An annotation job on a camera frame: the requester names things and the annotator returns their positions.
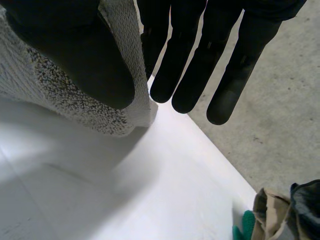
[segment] white towel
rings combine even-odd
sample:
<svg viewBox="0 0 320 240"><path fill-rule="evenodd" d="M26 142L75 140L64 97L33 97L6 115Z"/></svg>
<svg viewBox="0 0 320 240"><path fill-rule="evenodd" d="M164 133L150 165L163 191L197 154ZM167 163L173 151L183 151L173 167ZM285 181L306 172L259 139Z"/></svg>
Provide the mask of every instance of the white towel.
<svg viewBox="0 0 320 240"><path fill-rule="evenodd" d="M105 135L122 137L135 127L148 127L157 105L148 94L134 2L101 0L99 10L133 76L135 97L130 106L113 109L79 90L59 67L17 37L4 9L0 9L0 96L43 106Z"/></svg>

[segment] white surface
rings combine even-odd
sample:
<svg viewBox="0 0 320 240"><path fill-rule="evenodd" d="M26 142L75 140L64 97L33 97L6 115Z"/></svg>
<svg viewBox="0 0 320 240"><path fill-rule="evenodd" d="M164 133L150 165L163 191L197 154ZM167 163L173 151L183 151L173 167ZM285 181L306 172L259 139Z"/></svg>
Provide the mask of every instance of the white surface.
<svg viewBox="0 0 320 240"><path fill-rule="evenodd" d="M0 99L1 240L231 240L255 194L170 103L117 139Z"/></svg>

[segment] black glove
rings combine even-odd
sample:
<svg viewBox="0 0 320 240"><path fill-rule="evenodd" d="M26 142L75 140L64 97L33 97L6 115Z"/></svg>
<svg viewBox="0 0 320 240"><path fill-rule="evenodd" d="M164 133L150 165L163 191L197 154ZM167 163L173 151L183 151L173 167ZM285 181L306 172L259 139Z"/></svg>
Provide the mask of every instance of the black glove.
<svg viewBox="0 0 320 240"><path fill-rule="evenodd" d="M59 66L82 91L115 109L135 86L99 0L0 0L13 31Z"/></svg>
<svg viewBox="0 0 320 240"><path fill-rule="evenodd" d="M171 7L172 37L151 87L151 97L158 103L165 103L173 95L205 9L199 46L172 98L177 112L190 112L225 49L233 25L245 9L237 44L207 109L211 123L226 123L263 49L277 34L282 21L293 18L305 1L137 0L144 25L141 40L147 77L152 74L166 42Z"/></svg>

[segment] gray floor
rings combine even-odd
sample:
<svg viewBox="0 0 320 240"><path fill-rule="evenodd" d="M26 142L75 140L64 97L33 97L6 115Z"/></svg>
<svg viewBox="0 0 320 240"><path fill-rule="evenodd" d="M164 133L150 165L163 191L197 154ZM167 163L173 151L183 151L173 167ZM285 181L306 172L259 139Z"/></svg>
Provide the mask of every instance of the gray floor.
<svg viewBox="0 0 320 240"><path fill-rule="evenodd" d="M270 187L289 194L292 183L320 178L319 13L320 2L308 0L294 19L282 24L231 119L214 126L207 121L206 110L237 41L239 19L209 84L189 114L257 191Z"/></svg>

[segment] green glove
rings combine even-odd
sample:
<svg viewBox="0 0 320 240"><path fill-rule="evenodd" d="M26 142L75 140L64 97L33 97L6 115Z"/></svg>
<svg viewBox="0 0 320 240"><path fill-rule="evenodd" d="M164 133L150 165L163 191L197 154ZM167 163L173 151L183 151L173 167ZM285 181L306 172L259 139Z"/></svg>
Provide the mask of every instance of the green glove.
<svg viewBox="0 0 320 240"><path fill-rule="evenodd" d="M255 215L252 211L245 211L242 217L243 233L240 232L237 226L232 227L233 240L251 240L255 226Z"/></svg>

